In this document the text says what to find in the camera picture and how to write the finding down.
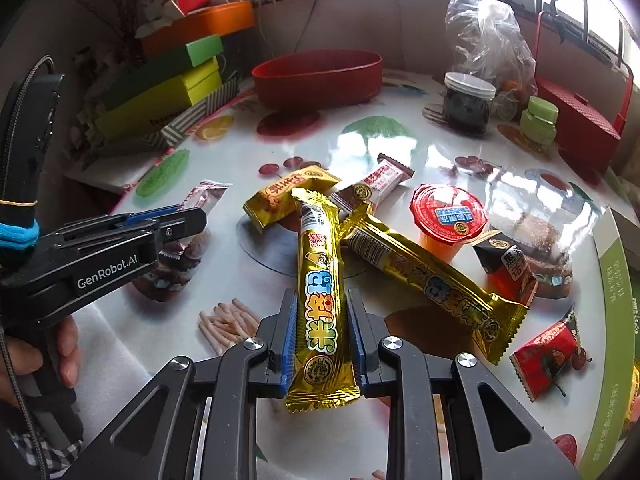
clear plastic bag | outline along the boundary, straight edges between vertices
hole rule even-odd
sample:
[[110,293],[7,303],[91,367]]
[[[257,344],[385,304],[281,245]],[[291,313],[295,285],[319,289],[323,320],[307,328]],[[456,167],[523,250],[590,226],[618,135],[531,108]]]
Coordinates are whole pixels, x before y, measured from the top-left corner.
[[455,72],[484,79],[498,92],[515,91],[523,105],[538,92],[536,61],[508,4],[498,0],[451,0],[445,24]]

gold snack wrapper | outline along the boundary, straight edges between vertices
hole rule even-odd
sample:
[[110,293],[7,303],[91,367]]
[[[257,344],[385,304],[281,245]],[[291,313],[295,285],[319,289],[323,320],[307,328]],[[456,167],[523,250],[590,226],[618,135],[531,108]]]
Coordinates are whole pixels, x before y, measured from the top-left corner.
[[528,308],[482,290],[464,274],[369,214],[356,208],[340,226],[340,240],[384,273],[421,290],[473,329],[473,339],[497,364]]
[[304,412],[346,406],[360,398],[349,352],[346,297],[338,241],[339,209],[315,191],[296,188],[298,314],[294,377],[287,408]]
[[291,196],[292,189],[302,187],[324,193],[338,182],[339,178],[322,168],[308,166],[261,189],[244,203],[243,208],[258,231],[262,232],[267,225],[282,220],[296,210],[296,201]]

blue gripper pad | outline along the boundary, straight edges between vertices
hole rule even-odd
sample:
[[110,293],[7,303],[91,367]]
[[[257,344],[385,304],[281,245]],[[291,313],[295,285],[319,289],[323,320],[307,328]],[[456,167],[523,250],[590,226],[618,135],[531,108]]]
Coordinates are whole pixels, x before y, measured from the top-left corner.
[[298,295],[293,294],[291,304],[289,305],[289,320],[287,323],[287,333],[284,339],[284,348],[282,349],[282,374],[280,377],[280,390],[282,395],[287,395],[293,375],[295,373],[296,362],[296,316],[298,313]]
[[360,393],[364,395],[364,390],[368,387],[366,375],[367,366],[362,340],[359,335],[358,322],[356,321],[356,316],[349,299],[347,300],[347,318],[349,321],[349,343],[353,375],[355,376],[356,384],[360,388]]

hand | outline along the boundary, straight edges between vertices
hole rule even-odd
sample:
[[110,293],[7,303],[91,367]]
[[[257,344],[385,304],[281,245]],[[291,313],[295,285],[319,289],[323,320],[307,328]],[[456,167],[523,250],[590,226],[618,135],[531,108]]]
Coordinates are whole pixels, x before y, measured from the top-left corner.
[[[80,372],[80,351],[78,350],[78,327],[71,316],[65,317],[59,325],[58,352],[60,354],[60,376],[67,388],[73,388],[78,382]],[[42,354],[28,343],[13,337],[6,338],[11,361],[14,364],[15,374],[28,375],[42,366]],[[8,402],[18,408],[14,390],[11,387],[9,376],[0,357],[0,400]]]

screw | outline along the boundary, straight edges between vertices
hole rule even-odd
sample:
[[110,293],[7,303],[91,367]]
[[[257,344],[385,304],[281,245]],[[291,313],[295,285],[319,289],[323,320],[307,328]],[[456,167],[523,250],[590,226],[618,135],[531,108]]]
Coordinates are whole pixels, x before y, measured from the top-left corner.
[[382,340],[382,344],[385,346],[385,348],[389,348],[390,350],[397,350],[402,346],[402,339],[394,335],[390,335]]
[[174,357],[169,361],[169,366],[174,370],[184,370],[187,366],[189,366],[189,359],[184,356]]
[[247,350],[259,350],[264,346],[264,341],[259,337],[250,337],[244,340],[244,347]]
[[476,359],[476,356],[473,354],[463,353],[458,356],[458,364],[465,368],[472,368],[476,366],[477,362],[478,359]]

